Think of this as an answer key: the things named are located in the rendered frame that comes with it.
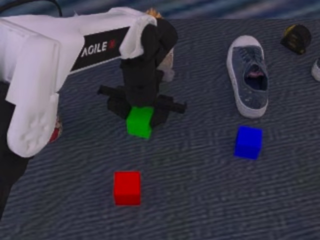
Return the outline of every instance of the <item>white shoe sole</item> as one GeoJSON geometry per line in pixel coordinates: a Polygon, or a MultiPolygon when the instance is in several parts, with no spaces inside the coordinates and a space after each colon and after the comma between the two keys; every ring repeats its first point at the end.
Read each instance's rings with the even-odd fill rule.
{"type": "Polygon", "coordinates": [[[316,81],[320,82],[320,69],[317,66],[317,60],[314,62],[312,66],[311,75],[316,81]]]}
{"type": "Polygon", "coordinates": [[[245,47],[245,46],[258,46],[258,47],[260,47],[262,50],[262,57],[265,58],[264,50],[261,47],[258,40],[256,40],[252,36],[243,35],[243,36],[239,36],[237,39],[235,39],[233,41],[233,43],[231,44],[231,46],[229,47],[228,55],[227,55],[227,59],[226,59],[226,67],[227,67],[229,77],[230,77],[230,80],[232,83],[235,104],[236,104],[236,107],[237,107],[239,113],[246,118],[256,119],[256,118],[262,117],[265,114],[267,107],[268,107],[268,101],[267,101],[266,105],[260,109],[253,109],[253,108],[250,108],[250,107],[247,107],[246,105],[244,105],[244,103],[241,101],[240,96],[239,96],[238,84],[237,84],[236,75],[235,75],[233,63],[232,63],[233,49],[235,47],[245,47]]]}

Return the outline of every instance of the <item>shoe tongue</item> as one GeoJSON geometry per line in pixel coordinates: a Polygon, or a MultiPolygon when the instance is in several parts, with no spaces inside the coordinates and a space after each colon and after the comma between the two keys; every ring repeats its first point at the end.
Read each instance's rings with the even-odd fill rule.
{"type": "Polygon", "coordinates": [[[253,64],[246,72],[247,78],[258,78],[263,77],[264,75],[264,71],[257,64],[253,64]]]}

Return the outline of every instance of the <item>blue cube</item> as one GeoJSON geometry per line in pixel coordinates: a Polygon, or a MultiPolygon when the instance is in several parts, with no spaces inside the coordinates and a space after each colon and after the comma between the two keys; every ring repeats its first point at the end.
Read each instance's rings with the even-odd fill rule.
{"type": "Polygon", "coordinates": [[[240,126],[235,142],[234,155],[256,160],[262,149],[262,129],[240,126]]]}

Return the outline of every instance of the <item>green cube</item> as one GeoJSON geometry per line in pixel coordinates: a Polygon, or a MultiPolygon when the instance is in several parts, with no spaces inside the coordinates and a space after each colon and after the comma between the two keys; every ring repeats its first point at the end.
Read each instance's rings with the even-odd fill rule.
{"type": "Polygon", "coordinates": [[[148,139],[151,136],[151,118],[154,114],[153,107],[132,107],[126,118],[126,129],[128,134],[148,139]]]}

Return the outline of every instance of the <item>cube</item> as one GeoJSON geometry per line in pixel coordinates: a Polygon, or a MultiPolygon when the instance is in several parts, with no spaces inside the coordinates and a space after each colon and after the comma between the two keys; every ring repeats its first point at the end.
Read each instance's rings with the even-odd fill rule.
{"type": "Polygon", "coordinates": [[[154,114],[153,107],[132,107],[126,118],[126,129],[129,135],[148,139],[151,136],[151,118],[154,114]]]}
{"type": "Polygon", "coordinates": [[[117,171],[113,179],[113,199],[117,206],[141,204],[141,176],[139,171],[117,171]]]}
{"type": "Polygon", "coordinates": [[[258,159],[262,149],[262,139],[262,129],[240,126],[236,137],[234,155],[240,158],[258,159]]]}

